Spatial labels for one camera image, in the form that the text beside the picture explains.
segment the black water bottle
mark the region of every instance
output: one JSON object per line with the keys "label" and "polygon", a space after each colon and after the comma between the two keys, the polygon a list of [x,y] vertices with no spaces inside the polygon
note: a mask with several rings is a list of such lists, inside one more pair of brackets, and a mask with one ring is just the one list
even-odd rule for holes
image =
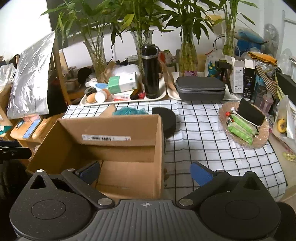
{"label": "black water bottle", "polygon": [[159,48],[154,44],[145,44],[141,48],[142,62],[144,69],[143,84],[146,97],[155,99],[159,97],[159,79],[158,79],[158,53]]}

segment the metal screw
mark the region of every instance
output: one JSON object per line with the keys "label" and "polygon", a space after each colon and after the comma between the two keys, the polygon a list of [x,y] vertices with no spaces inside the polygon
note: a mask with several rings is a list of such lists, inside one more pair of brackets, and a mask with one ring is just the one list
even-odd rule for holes
{"label": "metal screw", "polygon": [[101,206],[107,206],[110,205],[112,203],[112,200],[110,198],[101,198],[98,200],[98,204],[100,204]]}
{"label": "metal screw", "polygon": [[193,201],[189,198],[183,198],[179,201],[182,206],[190,206],[193,204]]}

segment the egg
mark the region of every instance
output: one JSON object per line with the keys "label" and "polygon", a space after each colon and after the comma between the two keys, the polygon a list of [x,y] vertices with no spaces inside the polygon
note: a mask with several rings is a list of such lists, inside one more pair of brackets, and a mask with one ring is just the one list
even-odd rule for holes
{"label": "egg", "polygon": [[95,95],[96,93],[92,93],[89,96],[87,96],[86,102],[90,104],[95,103],[96,102]]}

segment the glass vase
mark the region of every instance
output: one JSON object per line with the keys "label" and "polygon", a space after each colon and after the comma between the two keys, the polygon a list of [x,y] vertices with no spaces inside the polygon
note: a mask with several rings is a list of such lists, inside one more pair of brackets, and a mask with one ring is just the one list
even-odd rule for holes
{"label": "glass vase", "polygon": [[192,29],[182,27],[182,45],[179,53],[179,76],[197,76],[197,54]]}
{"label": "glass vase", "polygon": [[138,56],[138,66],[139,71],[142,76],[143,75],[143,63],[142,63],[142,55],[141,55],[141,47],[144,44],[152,43],[152,34],[154,30],[142,31],[141,34],[137,31],[131,31],[131,35],[133,36],[133,40],[135,42],[137,56]]}
{"label": "glass vase", "polygon": [[104,72],[105,68],[107,67],[103,39],[104,36],[101,36],[97,37],[95,41],[93,39],[89,39],[88,41],[84,42],[91,57],[97,81],[100,80],[101,73]]}
{"label": "glass vase", "polygon": [[225,33],[225,43],[223,47],[223,54],[224,55],[229,55],[231,57],[235,56],[234,52],[234,36],[235,36],[235,31],[226,31]]}

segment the pink bottle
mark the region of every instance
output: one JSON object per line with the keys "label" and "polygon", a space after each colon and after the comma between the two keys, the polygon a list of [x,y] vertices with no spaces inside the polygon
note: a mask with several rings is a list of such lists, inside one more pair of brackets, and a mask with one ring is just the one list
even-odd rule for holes
{"label": "pink bottle", "polygon": [[272,93],[270,91],[268,91],[267,94],[263,95],[260,104],[260,110],[263,112],[264,115],[268,115],[268,112],[273,102],[274,100],[272,98]]}

